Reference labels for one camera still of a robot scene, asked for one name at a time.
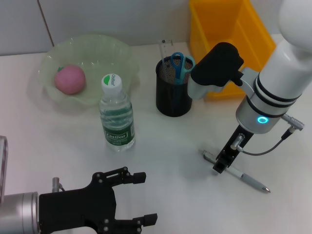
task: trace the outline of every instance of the bottle label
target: bottle label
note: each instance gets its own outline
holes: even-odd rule
[[[132,123],[121,130],[111,130],[103,126],[105,138],[112,145],[126,145],[135,137],[135,126]]]

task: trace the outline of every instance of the pen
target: pen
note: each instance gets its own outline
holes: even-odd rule
[[[205,160],[209,161],[212,164],[215,164],[216,159],[208,151],[203,150],[202,151],[202,155],[203,155]],[[230,174],[236,176],[237,178],[243,180],[244,182],[246,182],[250,186],[254,187],[255,189],[261,190],[261,191],[263,191],[265,193],[270,193],[271,192],[267,188],[267,186],[265,186],[264,184],[262,184],[259,181],[255,180],[254,178],[252,178],[251,176],[247,175],[246,173],[243,173],[243,172],[239,171],[235,167],[230,166],[230,167],[226,168],[226,171],[229,172]]]

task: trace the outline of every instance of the blue scissors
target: blue scissors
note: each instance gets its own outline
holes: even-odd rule
[[[177,66],[174,62],[175,55],[180,55],[180,64]],[[186,58],[190,59],[193,63],[193,66],[190,69],[185,68]],[[181,52],[175,52],[170,57],[171,65],[175,68],[175,84],[183,84],[184,77],[187,72],[191,72],[195,66],[195,60],[192,56],[184,56]]]

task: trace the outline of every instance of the yellow box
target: yellow box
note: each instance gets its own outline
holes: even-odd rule
[[[275,43],[249,0],[190,0],[190,48],[196,63],[216,44],[233,44],[244,59],[242,66],[260,71]],[[229,83],[221,93],[209,93],[210,100],[241,98],[244,92]]]

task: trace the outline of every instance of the bowl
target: bowl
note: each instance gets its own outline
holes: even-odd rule
[[[66,65],[77,65],[85,73],[86,86],[78,94],[66,95],[54,85],[58,68]],[[46,54],[39,81],[56,102],[70,100],[97,105],[103,94],[101,79],[106,74],[118,74],[123,90],[128,93],[138,71],[138,63],[127,44],[105,35],[82,35],[56,45]]]

